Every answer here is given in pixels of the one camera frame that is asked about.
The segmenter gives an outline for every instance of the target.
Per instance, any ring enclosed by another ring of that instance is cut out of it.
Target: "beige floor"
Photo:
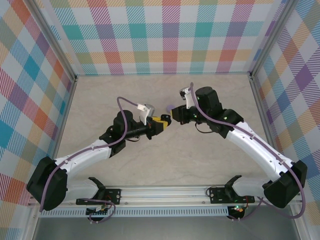
[[[194,82],[195,89],[211,86],[224,108],[236,110],[251,128],[265,138],[246,75],[125,75],[80,77],[63,133],[58,156],[73,153],[94,142],[112,125],[119,109],[117,96],[135,103],[152,104],[155,115],[166,106],[184,101],[179,90]],[[122,105],[139,116],[138,110]],[[200,125],[201,130],[208,130]],[[172,124],[148,140],[127,142],[110,159],[96,163],[76,179],[96,177],[105,185],[202,185],[224,184],[235,175],[264,177],[259,166],[241,149],[220,135],[201,134],[194,124]]]

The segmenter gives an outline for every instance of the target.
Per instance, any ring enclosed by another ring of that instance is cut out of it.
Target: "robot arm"
[[[60,166],[53,174],[46,190],[43,209],[49,211],[56,208],[63,201],[79,198],[104,199],[105,187],[94,177],[90,177],[89,180],[85,181],[72,181],[72,178],[83,169],[119,153],[126,146],[126,140],[139,138],[142,135],[146,135],[151,140],[153,136],[162,133],[171,123],[169,115],[153,116],[155,109],[152,105],[138,104],[137,108],[141,110],[139,122],[133,119],[133,114],[130,111],[124,110],[127,133],[123,140],[117,144],[106,146],[119,140],[124,134],[125,122],[121,112],[114,118],[113,125],[108,127],[106,132],[91,145],[71,155],[57,159],[51,159],[47,156],[40,160],[26,186],[27,190],[39,203],[49,175]]]
[[[301,160],[293,162],[272,148],[234,110],[223,109],[217,92],[211,87],[202,87],[195,92],[198,107],[207,116],[223,124],[205,118],[195,106],[191,94],[188,87],[180,91],[180,95],[182,99],[186,100],[186,104],[172,109],[172,118],[180,122],[181,125],[190,122],[207,124],[213,132],[220,134],[224,139],[230,140],[244,150],[267,175],[266,179],[253,179],[241,175],[233,177],[225,185],[225,194],[229,199],[233,201],[239,196],[266,197],[276,207],[284,208],[299,193],[299,187],[283,163],[288,165],[295,173],[302,187],[304,187],[306,181],[307,166]],[[279,156],[281,161],[276,159],[265,146],[273,154]]]

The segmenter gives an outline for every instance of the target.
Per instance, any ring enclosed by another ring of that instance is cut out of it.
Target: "marble-patterned surface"
[[[194,82],[195,89],[216,89],[224,108],[234,109],[251,128],[265,138],[256,103],[246,75],[122,75],[80,77],[63,133],[58,157],[93,143],[113,124],[118,96],[135,103],[152,104],[155,115],[166,113],[169,104],[184,101],[179,90]],[[123,102],[124,109],[139,112]],[[199,129],[209,128],[202,124]],[[216,133],[201,134],[193,123],[172,124],[160,135],[126,148],[96,163],[75,178],[96,177],[105,185],[210,185],[224,184],[235,175],[264,177],[260,167],[240,148]]]

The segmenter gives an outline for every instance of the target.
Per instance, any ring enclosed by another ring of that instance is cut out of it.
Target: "purple cable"
[[[197,101],[197,97],[196,97],[195,91],[194,91],[194,83],[193,83],[193,82],[190,83],[190,92],[191,92],[191,97],[192,97],[192,100],[193,100],[193,102],[194,102],[194,105],[195,105],[196,109],[197,109],[206,119],[208,119],[209,121],[214,122],[214,123],[216,123],[216,124],[226,125],[226,126],[232,127],[232,128],[234,128],[234,129],[237,129],[237,130],[243,132],[244,134],[248,135],[249,137],[251,137],[252,139],[254,139],[255,141],[257,141],[259,144],[261,144],[261,146],[263,146],[270,154],[272,154],[272,155],[275,157],[275,159],[277,159],[280,163],[283,164],[283,166],[284,166],[284,167],[289,171],[289,173],[293,176],[293,178],[294,178],[294,180],[296,181],[296,183],[297,183],[297,185],[298,185],[298,187],[299,187],[299,190],[300,190],[300,192],[301,192],[301,198],[302,198],[301,211],[300,211],[297,215],[294,215],[294,216],[287,215],[287,214],[281,212],[281,211],[280,211],[279,209],[277,209],[275,206],[271,205],[270,203],[265,202],[265,201],[263,200],[263,198],[260,198],[260,197],[258,197],[259,200],[260,200],[260,203],[259,203],[259,204],[264,203],[264,204],[266,204],[266,205],[269,206],[269,207],[273,207],[278,213],[280,213],[282,216],[284,216],[284,217],[286,217],[286,218],[289,218],[289,219],[297,219],[297,218],[300,218],[300,217],[304,214],[304,212],[305,212],[305,210],[306,210],[306,196],[305,196],[304,188],[302,187],[301,182],[299,181],[299,179],[298,179],[297,175],[294,173],[294,171],[293,171],[285,162],[282,161],[281,157],[279,157],[278,154],[276,154],[272,149],[270,149],[270,147],[268,147],[268,146],[267,146],[265,143],[263,143],[260,139],[255,138],[255,136],[254,136],[252,133],[250,133],[250,132],[248,132],[248,131],[246,131],[246,130],[242,129],[241,127],[238,127],[238,126],[236,126],[236,125],[234,125],[234,124],[231,124],[231,123],[228,123],[228,122],[224,122],[224,121],[215,120],[215,119],[209,117],[208,115],[206,115],[205,112],[202,111],[202,109],[199,107],[199,104],[198,104],[198,101]]]
[[[106,147],[110,147],[110,146],[113,146],[117,143],[120,143],[126,136],[127,134],[127,131],[128,131],[128,123],[127,123],[127,119],[126,119],[126,115],[125,115],[125,112],[123,110],[123,108],[121,107],[121,104],[120,104],[120,99],[121,100],[124,100],[126,101],[127,103],[129,104],[132,104],[134,106],[138,106],[138,104],[122,97],[122,96],[118,96],[116,98],[116,102],[118,103],[118,106],[119,106],[119,109],[120,109],[120,112],[122,114],[122,117],[123,117],[123,120],[124,120],[124,132],[123,132],[123,135],[122,137],[120,137],[117,141],[114,141],[112,143],[108,143],[106,145],[102,145],[102,146],[95,146],[93,149],[91,147],[88,147],[88,148],[85,148],[85,149],[82,149],[81,151],[78,151],[76,152],[75,154],[69,156],[65,161],[61,162],[58,166],[56,166],[56,168],[51,172],[51,174],[49,175],[45,185],[44,185],[44,188],[43,188],[43,193],[42,193],[42,197],[41,197],[41,202],[40,202],[40,213],[42,213],[42,211],[44,210],[44,204],[45,204],[45,199],[46,199],[46,194],[47,194],[47,190],[48,190],[48,186],[49,186],[49,183],[51,181],[51,179],[53,178],[54,174],[56,173],[56,171],[58,171],[58,169],[63,166],[64,164],[67,164],[66,161],[70,161],[71,159],[73,159],[74,157],[80,155],[80,154],[83,154],[84,152],[87,152],[87,151],[90,151],[90,150],[95,150],[95,149],[101,149],[101,148],[106,148]]]
[[[114,215],[115,212],[116,212],[116,205],[115,205],[112,201],[96,200],[96,199],[89,199],[89,198],[81,198],[81,199],[84,200],[84,201],[88,201],[88,202],[105,203],[105,204],[110,204],[110,205],[113,206],[113,211],[112,211],[112,213],[111,213],[109,216],[104,217],[104,218],[103,218],[102,220],[100,220],[100,221],[93,221],[93,220],[91,219],[91,216],[92,216],[93,213],[89,214],[89,220],[90,220],[90,223],[91,223],[91,224],[101,224],[101,223],[109,220],[109,219],[112,217],[112,215]]]

